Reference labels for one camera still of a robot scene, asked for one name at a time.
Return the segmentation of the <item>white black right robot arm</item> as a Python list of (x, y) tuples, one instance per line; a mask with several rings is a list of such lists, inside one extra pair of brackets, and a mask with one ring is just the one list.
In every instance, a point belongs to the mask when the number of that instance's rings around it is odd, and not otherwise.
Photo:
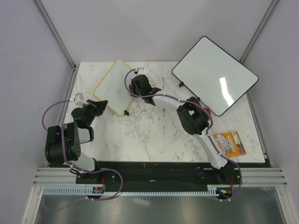
[(208, 133), (212, 125), (211, 116), (202, 108), (195, 97), (179, 100), (173, 96), (160, 93), (161, 89), (152, 87), (145, 75), (137, 75), (131, 79), (131, 84), (125, 85), (130, 95), (142, 98), (145, 103), (161, 106), (176, 111), (182, 128), (189, 135), (195, 137), (208, 156), (213, 168), (211, 179), (218, 183), (226, 183), (233, 178), (235, 164), (229, 161), (217, 142)]

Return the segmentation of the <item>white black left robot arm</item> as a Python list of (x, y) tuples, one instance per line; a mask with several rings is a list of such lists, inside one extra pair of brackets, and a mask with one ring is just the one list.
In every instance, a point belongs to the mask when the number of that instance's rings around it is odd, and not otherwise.
[(51, 165), (73, 166), (70, 172), (77, 176), (77, 183), (105, 183), (105, 173), (99, 163), (81, 151), (81, 145), (94, 140), (91, 126), (103, 114), (107, 100), (87, 100), (72, 110), (73, 121), (62, 126), (47, 128), (45, 157)]

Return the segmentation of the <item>yellow-framed small whiteboard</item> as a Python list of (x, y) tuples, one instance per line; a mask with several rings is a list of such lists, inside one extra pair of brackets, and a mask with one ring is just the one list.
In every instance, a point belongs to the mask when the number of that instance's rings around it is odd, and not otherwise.
[(93, 91), (99, 101), (108, 101), (107, 107), (119, 116), (126, 114), (133, 101), (124, 83), (130, 70), (123, 60), (116, 60)]

